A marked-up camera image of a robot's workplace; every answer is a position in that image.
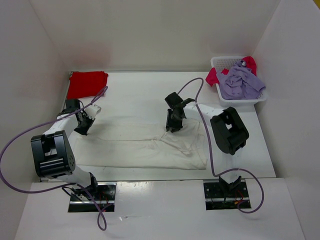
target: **white floor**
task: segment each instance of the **white floor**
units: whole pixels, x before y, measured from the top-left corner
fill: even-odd
[[[207,72],[115,72],[110,73],[107,85],[109,89],[105,97],[96,102],[102,107],[97,118],[107,118],[115,122],[160,123],[165,127],[168,106],[165,97],[177,92],[189,80],[206,78]],[[201,82],[195,81],[180,94],[183,99],[194,98]],[[89,103],[91,98],[82,99]],[[206,82],[200,93],[199,103],[221,108],[216,87],[210,87]],[[259,178],[274,178],[275,171],[269,156],[259,120],[253,106],[237,107],[242,121],[249,132],[249,139],[243,149],[241,167],[253,172]],[[77,133],[70,136],[73,146]],[[221,151],[213,144],[214,166],[217,173],[224,169],[224,159]],[[209,158],[207,142],[204,150]],[[98,181],[154,181],[154,180],[197,180],[212,179],[211,165],[208,161],[206,170],[182,170],[160,168],[119,168],[80,166],[83,170],[92,172]]]

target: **white wall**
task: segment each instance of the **white wall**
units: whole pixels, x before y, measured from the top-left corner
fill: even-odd
[[[0,148],[22,130],[55,117],[66,93],[68,73],[31,4],[0,0]],[[35,177],[30,139],[35,130],[8,149],[1,171],[28,190]],[[0,181],[0,238],[15,238],[27,195]]]
[[[30,0],[70,70],[208,70],[250,55],[279,0]]]
[[[275,170],[286,177],[307,240],[319,239],[320,10],[281,0],[254,57],[269,99],[257,106]]]

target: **wire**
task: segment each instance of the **wire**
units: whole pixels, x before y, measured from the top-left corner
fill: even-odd
[[[250,174],[254,180],[256,180],[256,182],[258,183],[260,189],[261,189],[261,195],[262,195],[262,198],[261,198],[261,202],[260,204],[254,209],[254,210],[251,210],[251,211],[243,211],[241,208],[240,208],[240,205],[243,204],[244,202],[247,202],[249,200],[243,200],[241,202],[239,202],[236,207],[238,208],[238,210],[244,214],[252,214],[252,213],[255,213],[256,211],[258,211],[261,206],[263,205],[264,201],[265,201],[265,191],[264,191],[264,188],[262,187],[260,181],[258,180],[258,178],[250,171],[244,169],[244,168],[231,168],[231,169],[228,169],[226,171],[223,171],[221,173],[218,173],[216,174],[215,173],[215,167],[214,167],[214,157],[213,157],[213,152],[212,152],[212,143],[211,143],[211,138],[210,138],[210,134],[209,134],[209,129],[208,129],[208,126],[206,124],[206,120],[200,110],[200,107],[198,106],[198,96],[200,94],[200,91],[204,85],[204,79],[201,78],[201,77],[196,77],[190,81],[188,81],[180,90],[177,94],[180,94],[181,91],[187,86],[189,85],[190,83],[192,83],[193,81],[196,81],[196,80],[201,80],[201,86],[199,87],[199,90],[198,92],[196,93],[195,95],[195,99],[194,99],[194,102],[195,102],[195,106],[196,106],[196,109],[198,110],[199,112],[199,115],[201,117],[201,120],[203,122],[203,125],[204,125],[204,129],[205,129],[205,133],[206,133],[206,136],[207,136],[207,140],[208,140],[208,145],[209,145],[209,156],[210,156],[210,163],[211,163],[211,171],[212,171],[212,175],[215,177],[215,178],[218,178],[220,177],[221,175],[223,174],[226,174],[226,173],[229,173],[229,172],[232,172],[232,171],[242,171],[242,172],[246,172],[248,174]]]
[[[65,118],[68,118],[72,115],[75,115],[81,111],[83,111],[84,109],[86,109],[87,107],[89,107],[90,105],[94,104],[96,101],[98,101],[99,98],[101,98],[105,92],[107,91],[108,89],[108,86],[105,86],[104,88],[102,88],[98,93],[97,95],[91,100],[91,102],[87,105],[85,105],[84,107],[66,115],[64,118],[59,118],[59,119],[55,119],[55,120],[52,120],[52,121],[47,121],[45,123],[41,123],[39,125],[36,125],[36,126],[33,126],[33,127],[30,127],[24,131],[22,131],[21,133],[19,133],[18,135],[14,136],[10,141],[8,141],[8,143],[4,146],[4,148],[1,150],[0,152],[0,164],[1,164],[1,160],[5,154],[5,151],[7,150],[7,148],[15,141],[17,140],[19,137],[21,137],[22,135],[34,130],[34,129],[37,129],[37,128],[40,128],[40,127],[43,127],[45,125],[49,125],[49,124],[54,124],[56,122],[59,122]],[[19,189],[19,188],[16,188],[15,186],[11,185],[4,177],[3,173],[2,173],[2,169],[0,167],[0,179],[3,181],[3,183],[5,185],[7,185],[9,188],[11,188],[12,190],[14,191],[17,191],[19,193],[22,193],[22,194],[40,194],[40,193],[45,193],[45,192],[48,192],[48,191],[51,191],[51,190],[55,190],[55,189],[59,189],[59,188],[64,188],[64,187],[67,187],[67,186],[72,186],[72,185],[75,185],[76,183],[66,183],[66,184],[62,184],[62,185],[59,185],[59,186],[55,186],[55,187],[51,187],[51,188],[48,188],[48,189],[43,189],[43,190],[38,190],[38,191],[27,191],[27,190],[22,190],[22,189]],[[96,203],[94,197],[90,194],[90,192],[82,185],[80,184],[76,184],[78,187],[82,188],[86,194],[90,197],[90,199],[92,200],[93,204],[95,205],[95,207],[97,208],[98,212],[99,212],[99,216],[98,216],[98,227],[99,229],[101,229],[102,231],[105,231],[107,229],[107,221],[106,221],[106,218],[105,216],[103,215],[103,212],[100,210],[100,207],[98,206],[98,204]],[[99,223],[99,219],[100,219],[100,215],[102,216],[102,220],[104,222],[104,227],[101,227],[100,223]]]
[[[84,108],[84,103],[81,100],[79,100],[79,102],[82,104],[82,108]]]

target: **red towel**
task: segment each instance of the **red towel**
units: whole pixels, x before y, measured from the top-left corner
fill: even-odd
[[[104,71],[73,72],[66,99],[94,97],[107,85],[107,78]]]
[[[251,69],[251,72],[257,76],[257,64],[252,56],[246,56],[242,58],[246,62],[246,68]]]
[[[222,70],[222,74],[227,75],[229,72],[228,69],[223,69]],[[217,71],[216,69],[213,67],[211,68],[208,76],[206,76],[205,81],[212,87],[214,84],[219,84],[219,80],[217,78]]]

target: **small purple object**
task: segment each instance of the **small purple object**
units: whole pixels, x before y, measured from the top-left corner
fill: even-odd
[[[220,82],[221,96],[225,100],[257,99],[266,88],[265,84],[255,76],[245,61],[237,61],[227,75],[216,74]]]

